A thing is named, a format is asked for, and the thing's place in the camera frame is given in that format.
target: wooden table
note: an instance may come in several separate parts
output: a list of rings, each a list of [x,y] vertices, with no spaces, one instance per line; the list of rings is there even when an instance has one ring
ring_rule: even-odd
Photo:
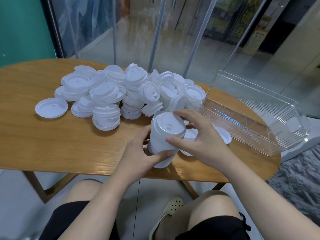
[[[100,131],[94,126],[92,117],[73,116],[71,103],[62,117],[39,117],[35,113],[36,104],[54,97],[61,78],[73,72],[77,65],[91,66],[96,70],[106,67],[105,64],[86,60],[47,59],[0,69],[0,168],[22,170],[44,202],[78,174],[111,175],[127,141],[151,123],[151,118],[145,116],[137,120],[121,118],[115,130]],[[198,85],[205,91],[209,88],[204,84]],[[212,99],[264,123],[246,105],[220,90],[216,90]],[[280,154],[268,157],[237,140],[232,140],[229,146],[263,180],[278,169]],[[34,171],[68,174],[44,191]],[[168,167],[153,168],[146,178],[228,183],[218,170],[180,152]]]

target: right hand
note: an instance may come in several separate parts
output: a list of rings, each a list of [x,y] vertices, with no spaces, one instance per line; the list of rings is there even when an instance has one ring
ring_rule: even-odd
[[[194,127],[198,130],[198,136],[195,141],[186,141],[170,136],[166,139],[166,142],[190,153],[203,164],[219,170],[221,163],[229,158],[232,152],[214,126],[193,109],[183,109],[174,111],[173,113],[193,123]]]

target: pile of cup lids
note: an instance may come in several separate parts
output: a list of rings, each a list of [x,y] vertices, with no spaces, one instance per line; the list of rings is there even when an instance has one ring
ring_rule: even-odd
[[[117,128],[120,116],[135,120],[142,114],[155,117],[163,112],[197,109],[206,96],[192,80],[168,71],[159,74],[156,69],[149,76],[137,64],[130,64],[125,71],[117,65],[99,71],[78,65],[74,72],[62,77],[61,85],[55,98],[37,104],[36,113],[57,118],[66,113],[66,102],[73,101],[71,113],[79,118],[93,116],[94,125],[102,131]]]

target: black shorts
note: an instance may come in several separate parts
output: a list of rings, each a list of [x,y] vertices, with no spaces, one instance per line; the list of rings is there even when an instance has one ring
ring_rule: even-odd
[[[89,201],[71,202],[55,209],[39,240],[57,240],[88,203]],[[249,230],[249,228],[245,219],[241,221],[233,216],[216,216],[200,222],[190,231],[177,236],[176,240],[213,238],[248,240],[250,237],[245,229]],[[114,223],[110,240],[119,239],[117,225]]]

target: tiled floor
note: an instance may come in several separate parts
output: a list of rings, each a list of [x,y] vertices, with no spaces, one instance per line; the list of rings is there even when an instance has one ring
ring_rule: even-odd
[[[117,64],[127,67],[136,63],[147,70],[154,32],[155,27],[149,19],[129,17],[121,20],[116,28]],[[195,36],[189,36],[181,30],[163,27],[153,68],[159,72],[172,71],[182,75],[195,40]],[[225,67],[234,48],[230,44],[202,38],[186,78],[211,84],[217,72]],[[90,44],[90,48],[80,51],[80,58],[113,64],[112,32],[108,32],[98,43]],[[320,76],[320,69],[315,69],[309,77],[285,68],[269,54],[248,56],[236,53],[225,71],[273,92],[282,92],[282,95],[298,101],[306,114],[320,115],[320,83],[315,79]]]
[[[43,185],[54,184],[57,175],[42,174]],[[44,229],[52,212],[66,196],[72,186],[83,179],[94,178],[106,181],[107,176],[79,175],[47,204],[43,204],[38,195],[29,185],[20,171],[6,170],[0,176],[0,239],[19,239],[30,236]],[[211,190],[216,184],[206,182],[191,182],[198,194]],[[230,184],[222,191],[228,193],[234,200],[239,211],[246,215],[248,224],[252,227],[249,235],[252,240],[260,240],[260,234]],[[173,197],[181,197],[185,203],[192,199],[178,181],[160,179],[141,179],[132,185],[122,199],[117,225],[121,239],[148,239],[150,230],[160,217],[163,208]]]

